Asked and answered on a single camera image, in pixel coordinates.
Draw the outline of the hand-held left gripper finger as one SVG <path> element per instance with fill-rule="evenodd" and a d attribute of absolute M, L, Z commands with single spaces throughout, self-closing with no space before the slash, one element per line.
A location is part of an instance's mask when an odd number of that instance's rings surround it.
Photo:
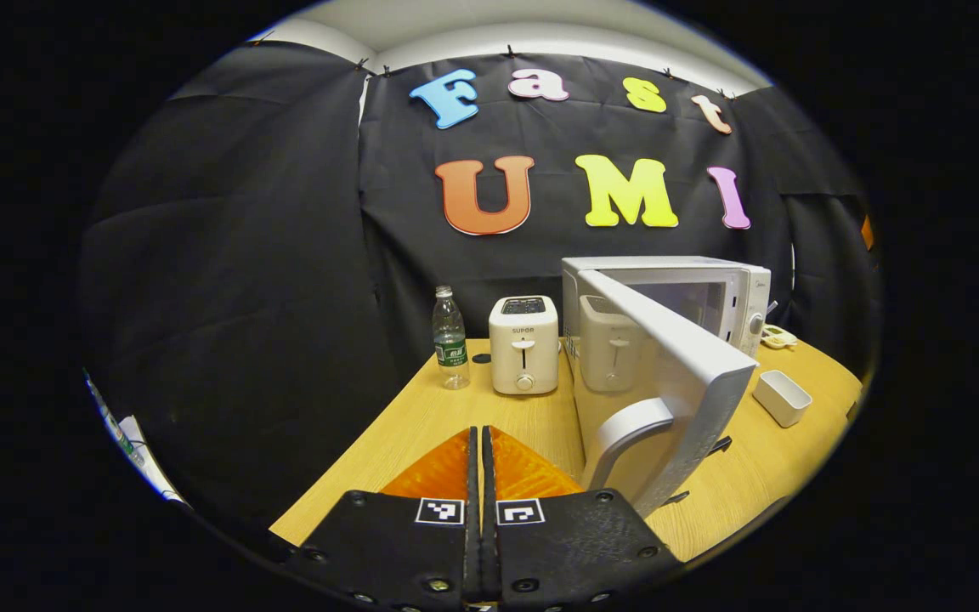
<path fill-rule="evenodd" d="M 448 440 L 459 452 L 446 483 L 458 496 L 343 492 L 282 562 L 319 592 L 361 611 L 462 611 L 467 549 L 478 543 L 478 441 L 470 428 Z"/>
<path fill-rule="evenodd" d="M 501 435 L 481 429 L 481 588 L 498 611 L 609 611 L 684 563 L 614 489 L 501 497 Z"/>

